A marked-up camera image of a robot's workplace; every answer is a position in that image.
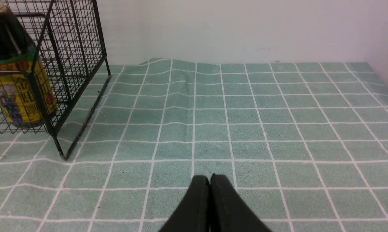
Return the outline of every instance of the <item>bottle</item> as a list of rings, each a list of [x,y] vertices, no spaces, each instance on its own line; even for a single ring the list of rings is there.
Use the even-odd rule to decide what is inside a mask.
[[[34,61],[36,45],[12,11],[0,0],[0,71],[34,75],[0,74],[0,107],[6,120],[18,128],[33,128],[44,123],[27,78],[35,78],[50,118],[55,116],[57,104],[48,76],[38,57]]]

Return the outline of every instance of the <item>black wire basket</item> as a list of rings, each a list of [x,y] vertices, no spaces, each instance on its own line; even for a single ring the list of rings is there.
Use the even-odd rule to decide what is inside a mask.
[[[67,160],[110,81],[96,0],[5,0],[5,4],[30,34],[36,50],[30,72],[0,69],[0,82],[2,76],[10,76],[16,83],[12,89],[15,97],[33,100],[23,104],[22,110],[19,105],[19,113],[15,115],[11,110],[4,110],[9,106],[0,98],[0,134],[47,132],[60,156]],[[107,79],[79,133],[64,152],[57,135],[104,62]],[[37,81],[35,78],[41,73],[46,80]],[[24,117],[23,123],[18,124],[17,117]]]

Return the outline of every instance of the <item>dark liquid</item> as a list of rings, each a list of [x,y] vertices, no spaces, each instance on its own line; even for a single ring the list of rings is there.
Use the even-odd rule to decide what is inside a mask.
[[[0,9],[0,61],[20,57],[20,55],[32,52],[35,49],[34,41],[12,11],[7,7]],[[30,72],[30,70],[26,70],[26,66],[16,65],[15,68],[19,71]],[[7,110],[13,125],[18,128],[33,128],[44,123],[43,120],[24,122],[17,110],[18,106],[14,103],[0,99],[0,105]],[[50,118],[54,117],[55,114],[56,110],[51,112]]]
[[[35,49],[36,45],[8,8],[0,11],[0,60],[14,58]]]

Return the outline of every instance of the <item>bottle label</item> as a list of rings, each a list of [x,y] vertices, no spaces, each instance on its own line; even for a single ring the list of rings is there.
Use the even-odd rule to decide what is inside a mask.
[[[0,71],[30,73],[34,55],[35,50],[16,58],[2,60],[0,61]],[[51,115],[56,111],[57,104],[40,59],[36,61],[34,72],[48,114]],[[27,76],[22,74],[0,75],[0,107],[5,118],[16,126],[39,123],[42,120],[26,78]]]

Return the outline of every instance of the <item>green square tile pattern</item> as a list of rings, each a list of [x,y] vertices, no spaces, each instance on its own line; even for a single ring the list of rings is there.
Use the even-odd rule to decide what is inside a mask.
[[[388,214],[388,90],[367,63],[151,59],[149,65],[111,71],[118,73],[117,82],[108,85],[91,119],[95,123],[79,140],[86,142],[74,149],[77,163],[61,162],[53,143],[44,144],[46,134],[21,135],[15,143],[16,135],[0,135],[0,216],[26,217],[0,218],[0,232],[36,231],[48,210],[49,220],[69,221],[46,221],[45,232],[86,231],[83,220],[93,213],[96,220],[139,220],[143,210],[145,219],[167,218],[191,173],[226,175],[274,231],[290,231],[287,222],[270,221],[287,220],[287,211],[297,220],[296,232],[341,231],[337,221],[321,220],[334,220],[335,214],[319,190],[311,157],[319,162],[325,186],[337,188],[329,193],[338,215],[350,218],[343,222],[346,231],[388,231],[385,221],[364,221],[384,218],[374,196],[362,189],[364,180],[379,188],[374,193]],[[102,84],[105,73],[102,67],[91,84]],[[90,85],[77,107],[90,108],[95,91],[97,85]],[[73,112],[67,121],[81,123],[86,112]],[[61,134],[75,137],[70,130]],[[367,163],[355,166],[348,163],[351,157]],[[144,222],[142,231],[158,231],[163,223]],[[91,231],[138,227],[139,222],[95,221]]]

